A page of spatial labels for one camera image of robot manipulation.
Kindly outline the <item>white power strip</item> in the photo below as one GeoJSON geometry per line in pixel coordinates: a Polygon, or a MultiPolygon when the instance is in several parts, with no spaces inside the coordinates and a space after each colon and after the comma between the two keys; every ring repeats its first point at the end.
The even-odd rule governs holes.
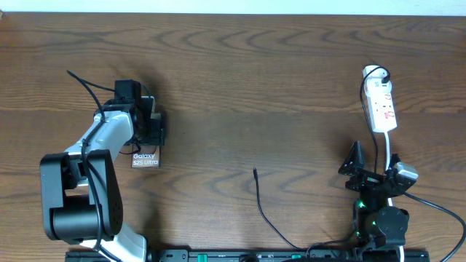
{"type": "Polygon", "coordinates": [[[363,77],[371,129],[377,133],[388,133],[397,127],[389,72],[381,66],[367,65],[363,69],[363,77]]]}

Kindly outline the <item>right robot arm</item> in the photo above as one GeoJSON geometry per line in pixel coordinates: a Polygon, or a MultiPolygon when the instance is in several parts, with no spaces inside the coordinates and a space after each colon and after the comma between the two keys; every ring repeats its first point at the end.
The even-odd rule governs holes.
{"type": "Polygon", "coordinates": [[[347,175],[345,187],[359,193],[356,201],[356,244],[353,254],[363,260],[369,253],[393,253],[406,243],[409,214],[390,206],[389,198],[400,196],[412,186],[412,180],[402,178],[395,168],[378,174],[365,170],[360,142],[355,141],[347,158],[339,168],[347,175]]]}

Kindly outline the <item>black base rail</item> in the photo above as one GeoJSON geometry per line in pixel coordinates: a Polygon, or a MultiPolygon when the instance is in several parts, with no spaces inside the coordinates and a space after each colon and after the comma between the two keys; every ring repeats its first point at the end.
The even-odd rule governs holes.
{"type": "MultiPolygon", "coordinates": [[[[427,251],[405,250],[404,261],[429,262],[427,251]]],[[[73,251],[65,254],[65,262],[110,261],[96,252],[73,251]]],[[[338,250],[312,250],[305,252],[292,251],[188,251],[163,250],[149,255],[149,261],[159,262],[279,262],[279,261],[359,261],[351,258],[349,253],[338,250]]],[[[362,261],[399,261],[394,251],[367,251],[363,253],[362,261]]]]}

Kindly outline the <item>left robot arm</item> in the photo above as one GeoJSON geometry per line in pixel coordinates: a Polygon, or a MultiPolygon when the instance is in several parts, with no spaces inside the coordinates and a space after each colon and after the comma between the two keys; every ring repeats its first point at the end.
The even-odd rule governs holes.
{"type": "Polygon", "coordinates": [[[154,121],[152,96],[110,100],[85,134],[39,164],[44,231],[53,241],[81,245],[110,261],[157,261],[148,240],[123,221],[114,161],[154,121]]]}

